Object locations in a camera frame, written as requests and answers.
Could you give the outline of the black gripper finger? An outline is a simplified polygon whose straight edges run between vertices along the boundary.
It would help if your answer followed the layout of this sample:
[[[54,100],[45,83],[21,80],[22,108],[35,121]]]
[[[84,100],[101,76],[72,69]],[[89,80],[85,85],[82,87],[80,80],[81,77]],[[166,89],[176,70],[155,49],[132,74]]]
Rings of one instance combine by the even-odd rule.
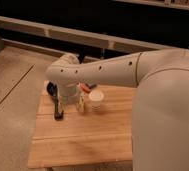
[[[53,97],[54,97],[54,105],[55,105],[54,118],[56,120],[61,120],[63,118],[64,111],[59,110],[59,99],[58,99],[57,88],[54,88],[54,90],[53,90]]]

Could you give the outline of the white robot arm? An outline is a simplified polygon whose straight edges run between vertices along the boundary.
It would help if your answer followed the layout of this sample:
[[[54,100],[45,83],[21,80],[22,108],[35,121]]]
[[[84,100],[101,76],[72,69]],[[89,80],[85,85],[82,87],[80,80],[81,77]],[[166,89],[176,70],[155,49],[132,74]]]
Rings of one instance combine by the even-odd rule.
[[[46,77],[70,99],[78,83],[135,87],[134,171],[189,171],[189,49],[163,49],[80,64],[73,54]]]

